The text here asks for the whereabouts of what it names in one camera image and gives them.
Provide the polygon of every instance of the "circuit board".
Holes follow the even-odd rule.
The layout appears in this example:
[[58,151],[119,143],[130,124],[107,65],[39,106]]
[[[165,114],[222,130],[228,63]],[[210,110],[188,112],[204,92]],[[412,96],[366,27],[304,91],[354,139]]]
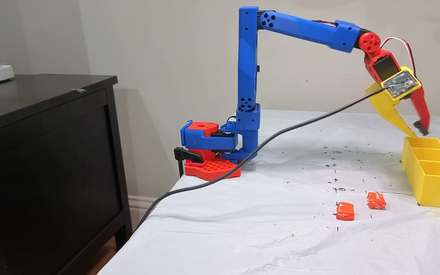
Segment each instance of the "circuit board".
[[419,85],[418,80],[416,80],[416,78],[408,70],[402,70],[400,73],[386,80],[383,84],[385,87],[387,87],[389,85],[395,85],[405,81],[407,81],[408,83],[394,87],[389,87],[388,89],[386,89],[390,93],[391,97],[395,99],[404,92],[407,92],[409,89],[418,86]]

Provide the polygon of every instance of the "yellow box compartment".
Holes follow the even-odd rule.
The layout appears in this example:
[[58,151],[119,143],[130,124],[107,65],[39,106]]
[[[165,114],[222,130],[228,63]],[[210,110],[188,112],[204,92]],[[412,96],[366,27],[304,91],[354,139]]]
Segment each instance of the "yellow box compartment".
[[405,137],[402,164],[420,205],[440,207],[440,141]]

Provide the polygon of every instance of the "wall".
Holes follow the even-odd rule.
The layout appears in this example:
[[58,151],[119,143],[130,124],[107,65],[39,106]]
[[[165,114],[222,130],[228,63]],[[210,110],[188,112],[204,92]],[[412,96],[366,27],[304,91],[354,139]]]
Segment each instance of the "wall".
[[[234,112],[238,7],[258,5],[307,19],[343,19],[412,46],[433,115],[440,115],[440,1],[387,0],[18,0],[32,73],[117,75],[116,101],[132,205],[166,192],[178,179],[172,150],[189,119],[222,122]],[[11,34],[8,41],[21,41]],[[390,42],[401,65],[403,45]],[[260,32],[257,101],[263,108],[329,111],[371,81],[363,54]],[[399,108],[414,113],[410,102]],[[369,102],[351,112],[374,112]]]
[[31,73],[29,54],[14,0],[0,0],[0,65],[17,64],[14,73]]

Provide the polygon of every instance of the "yellow gripper jaw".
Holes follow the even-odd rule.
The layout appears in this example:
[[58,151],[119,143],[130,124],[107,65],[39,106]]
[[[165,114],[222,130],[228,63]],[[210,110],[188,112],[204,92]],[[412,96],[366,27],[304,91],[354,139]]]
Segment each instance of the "yellow gripper jaw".
[[[388,87],[390,85],[400,84],[402,82],[406,83],[398,86]],[[412,92],[422,87],[420,81],[414,77],[412,70],[402,66],[400,67],[400,72],[381,83],[375,82],[368,89],[366,89],[365,93],[369,94],[376,89],[380,89],[380,87],[388,87],[388,89],[370,97],[370,101],[379,115],[389,123],[395,125],[395,127],[398,129],[402,130],[408,136],[414,138],[417,137],[417,135],[407,126],[405,121],[395,110],[395,107],[400,104],[400,99],[410,96]]]

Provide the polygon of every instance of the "white plastic sheet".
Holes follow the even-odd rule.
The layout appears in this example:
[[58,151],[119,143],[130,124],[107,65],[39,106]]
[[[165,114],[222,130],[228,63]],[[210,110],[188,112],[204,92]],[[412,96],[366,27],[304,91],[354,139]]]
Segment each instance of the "white plastic sheet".
[[[262,110],[260,141],[320,114]],[[430,132],[440,139],[440,117]],[[417,205],[403,138],[364,113],[282,135],[239,178],[166,198],[99,274],[438,275],[440,209]],[[368,208],[369,191],[392,192],[385,210]],[[354,204],[354,221],[335,219],[337,202]]]

